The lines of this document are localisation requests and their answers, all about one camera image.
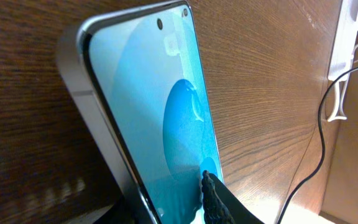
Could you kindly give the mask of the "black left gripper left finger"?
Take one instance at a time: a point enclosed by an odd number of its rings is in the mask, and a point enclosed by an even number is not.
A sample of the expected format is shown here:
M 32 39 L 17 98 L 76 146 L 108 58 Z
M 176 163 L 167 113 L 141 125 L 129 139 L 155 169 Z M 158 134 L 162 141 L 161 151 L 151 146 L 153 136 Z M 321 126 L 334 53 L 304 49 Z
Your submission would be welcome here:
M 153 215 L 139 187 L 132 188 L 124 194 L 94 224 L 153 224 Z

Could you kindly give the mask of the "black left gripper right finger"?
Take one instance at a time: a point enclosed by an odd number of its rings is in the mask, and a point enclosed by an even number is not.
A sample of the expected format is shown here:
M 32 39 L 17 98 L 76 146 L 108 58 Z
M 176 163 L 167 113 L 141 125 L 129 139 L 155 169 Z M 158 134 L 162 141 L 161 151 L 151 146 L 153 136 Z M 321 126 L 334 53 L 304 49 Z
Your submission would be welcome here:
M 201 191 L 205 223 L 263 224 L 213 173 L 204 170 L 202 177 Z

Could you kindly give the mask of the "blue Galaxy S25 smartphone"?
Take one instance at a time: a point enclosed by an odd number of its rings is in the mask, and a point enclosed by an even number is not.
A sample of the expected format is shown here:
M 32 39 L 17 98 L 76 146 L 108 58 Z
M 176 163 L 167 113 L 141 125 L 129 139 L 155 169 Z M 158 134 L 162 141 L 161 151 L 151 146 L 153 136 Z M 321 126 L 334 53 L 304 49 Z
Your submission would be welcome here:
M 205 223 L 202 173 L 223 173 L 189 3 L 90 17 L 57 67 L 136 222 Z

